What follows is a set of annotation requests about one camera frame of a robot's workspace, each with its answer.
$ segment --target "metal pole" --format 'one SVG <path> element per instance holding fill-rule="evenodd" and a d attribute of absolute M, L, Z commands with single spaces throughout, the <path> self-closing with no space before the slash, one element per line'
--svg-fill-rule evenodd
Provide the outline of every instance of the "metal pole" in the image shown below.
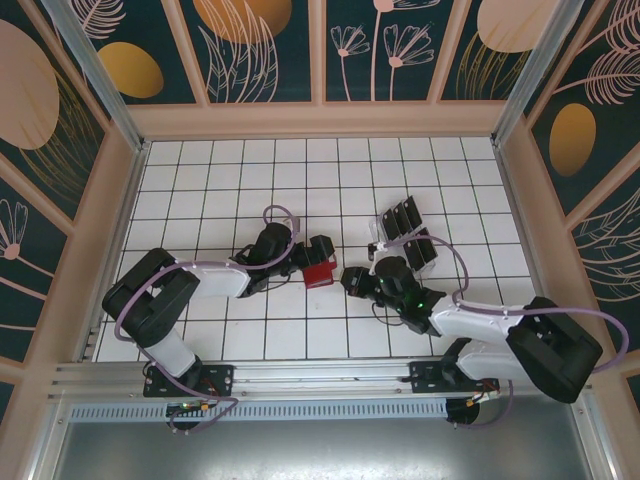
<path fill-rule="evenodd" d="M 547 70 L 562 46 L 573 22 L 578 18 L 584 0 L 563 0 L 558 2 L 547 28 L 540 37 L 536 48 L 522 69 L 507 104 L 494 130 L 494 145 L 500 149 L 509 138 L 520 120 L 527 103 L 544 79 Z"/>
<path fill-rule="evenodd" d="M 61 2 L 60 0 L 41 0 L 41 2 L 69 50 L 93 85 L 104 107 L 120 127 L 127 142 L 136 152 L 140 151 L 142 137 L 131 115 L 129 115 L 120 93 L 115 89 L 109 74 L 104 69 L 95 48 L 84 34 L 69 2 Z"/>

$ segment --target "grid floor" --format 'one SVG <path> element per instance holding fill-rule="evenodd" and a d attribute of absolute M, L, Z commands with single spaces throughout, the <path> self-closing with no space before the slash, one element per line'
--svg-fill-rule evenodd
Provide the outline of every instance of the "grid floor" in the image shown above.
<path fill-rule="evenodd" d="M 466 299 L 522 305 L 533 298 L 493 150 L 481 137 L 155 142 L 118 278 L 160 245 L 182 260 L 225 260 L 255 241 L 262 210 L 276 203 L 301 218 L 307 238 L 332 238 L 338 280 L 345 265 L 369 266 L 370 220 L 408 195 L 429 231 L 467 262 Z M 451 293 L 458 267 L 448 250 L 437 250 L 422 281 Z M 139 359 L 113 327 L 111 318 L 101 326 L 94 360 Z M 384 325 L 369 301 L 347 297 L 339 282 L 305 290 L 300 273 L 248 299 L 193 300 L 176 329 L 208 361 L 431 356 L 453 340 Z"/>

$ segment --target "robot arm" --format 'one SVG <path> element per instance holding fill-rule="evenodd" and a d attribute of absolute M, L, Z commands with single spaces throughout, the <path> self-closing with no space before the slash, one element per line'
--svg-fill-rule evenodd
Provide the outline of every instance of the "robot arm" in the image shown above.
<path fill-rule="evenodd" d="M 153 284 L 157 291 L 144 292 L 133 304 L 122 328 L 178 382 L 197 390 L 203 375 L 202 362 L 173 328 L 192 297 L 249 297 L 266 289 L 269 278 L 288 276 L 298 270 L 302 270 L 308 288 L 333 282 L 332 270 L 336 263 L 331 239 L 318 235 L 310 239 L 309 247 L 296 243 L 288 255 L 277 261 L 291 240 L 291 229 L 272 222 L 266 225 L 255 244 L 247 245 L 231 258 L 235 263 L 194 264 L 169 272 Z M 277 262 L 274 265 L 259 268 L 274 260 Z M 149 251 L 107 292 L 102 308 L 114 319 L 118 318 L 133 295 L 152 276 L 176 262 L 162 248 Z"/>
<path fill-rule="evenodd" d="M 598 342 L 566 314 L 507 316 L 460 309 L 451 296 L 422 287 L 402 257 L 383 258 L 374 273 L 346 268 L 340 282 L 348 295 L 394 309 L 418 334 L 459 337 L 445 357 L 449 362 L 455 357 L 459 373 L 467 378 L 528 380 L 548 396 L 572 403 L 602 355 Z M 554 306 L 536 297 L 523 308 Z"/>

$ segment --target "yellow oval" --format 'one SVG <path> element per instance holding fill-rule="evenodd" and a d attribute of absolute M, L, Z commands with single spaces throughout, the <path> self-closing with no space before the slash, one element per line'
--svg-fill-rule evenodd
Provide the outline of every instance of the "yellow oval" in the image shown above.
<path fill-rule="evenodd" d="M 19 28 L 0 20 L 0 138 L 33 150 L 58 124 L 60 96 L 47 55 Z"/>
<path fill-rule="evenodd" d="M 137 45 L 114 42 L 98 52 L 104 68 L 119 92 L 134 98 L 149 98 L 164 87 L 156 61 Z"/>
<path fill-rule="evenodd" d="M 478 35 L 491 50 L 519 53 L 538 43 L 557 0 L 483 0 Z"/>
<path fill-rule="evenodd" d="M 580 171 L 596 142 L 596 119 L 584 105 L 570 103 L 556 116 L 551 127 L 551 165 L 563 177 Z"/>
<path fill-rule="evenodd" d="M 262 18 L 274 37 L 291 19 L 291 0 L 193 0 L 193 5 L 202 21 L 219 37 L 233 43 L 258 43 L 262 40 L 260 34 L 254 33 L 249 41 L 250 22 L 245 2 L 256 21 Z"/>

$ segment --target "enclosure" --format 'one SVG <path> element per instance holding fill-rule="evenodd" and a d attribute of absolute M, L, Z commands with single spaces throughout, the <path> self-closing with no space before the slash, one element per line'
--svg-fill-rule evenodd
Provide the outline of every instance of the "enclosure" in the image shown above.
<path fill-rule="evenodd" d="M 2 478 L 634 478 L 639 32 L 637 0 L 3 2 Z M 628 353 L 572 405 L 516 382 L 454 430 L 403 379 L 455 337 L 340 283 L 408 197 L 464 300 L 601 310 Z M 272 204 L 331 238 L 333 283 L 192 299 L 175 330 L 240 403 L 175 438 L 101 301 L 156 247 L 228 261 Z M 416 278 L 450 294 L 435 250 Z"/>

